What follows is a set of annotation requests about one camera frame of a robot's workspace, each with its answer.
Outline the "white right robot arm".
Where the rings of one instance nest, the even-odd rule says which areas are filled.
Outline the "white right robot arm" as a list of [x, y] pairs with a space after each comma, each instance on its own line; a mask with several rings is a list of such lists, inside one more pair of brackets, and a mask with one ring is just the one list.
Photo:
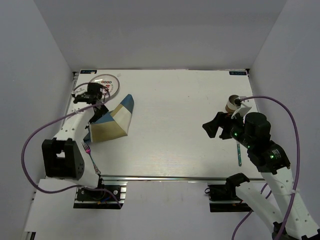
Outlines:
[[266, 116], [250, 112], [240, 114], [218, 112], [213, 120], [202, 125], [210, 138], [215, 138], [219, 128], [222, 140], [234, 139], [247, 149], [249, 160], [274, 196], [274, 207], [253, 189], [249, 178], [237, 173], [226, 179], [226, 195], [240, 198], [260, 217], [274, 240], [318, 240], [320, 227], [313, 220], [300, 194], [294, 190], [290, 161], [284, 149], [271, 140], [271, 124]]

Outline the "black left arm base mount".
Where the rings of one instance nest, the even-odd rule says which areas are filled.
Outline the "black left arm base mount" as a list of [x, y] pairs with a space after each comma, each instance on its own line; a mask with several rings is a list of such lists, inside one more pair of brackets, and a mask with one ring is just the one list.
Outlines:
[[92, 191], [84, 188], [76, 190], [73, 208], [74, 209], [95, 209], [95, 210], [120, 210], [124, 204], [127, 192], [127, 184], [124, 182], [110, 182], [103, 184], [117, 199], [105, 191]]

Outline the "blue tan white cloth napkin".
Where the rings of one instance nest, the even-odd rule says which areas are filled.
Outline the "blue tan white cloth napkin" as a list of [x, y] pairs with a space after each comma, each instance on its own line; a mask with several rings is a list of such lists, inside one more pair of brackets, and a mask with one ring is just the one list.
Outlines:
[[113, 111], [107, 112], [89, 125], [88, 134], [83, 141], [100, 143], [126, 137], [129, 133], [134, 105], [133, 96], [128, 94]]

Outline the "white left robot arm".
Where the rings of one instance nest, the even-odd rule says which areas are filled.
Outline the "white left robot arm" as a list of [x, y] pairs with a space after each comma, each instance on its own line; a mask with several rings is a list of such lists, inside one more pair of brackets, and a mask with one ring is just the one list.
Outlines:
[[41, 146], [47, 177], [88, 187], [88, 193], [96, 200], [105, 196], [106, 187], [99, 183], [100, 177], [84, 148], [84, 138], [90, 124], [108, 112], [102, 102], [103, 92], [108, 90], [99, 83], [88, 83], [73, 91], [70, 113], [61, 129]]

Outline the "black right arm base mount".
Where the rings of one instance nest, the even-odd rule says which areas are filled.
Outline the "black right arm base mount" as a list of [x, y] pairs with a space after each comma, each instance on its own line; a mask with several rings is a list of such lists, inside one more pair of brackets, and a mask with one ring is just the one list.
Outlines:
[[204, 190], [209, 198], [211, 213], [245, 213], [252, 209], [243, 200], [232, 193], [224, 184], [211, 184]]

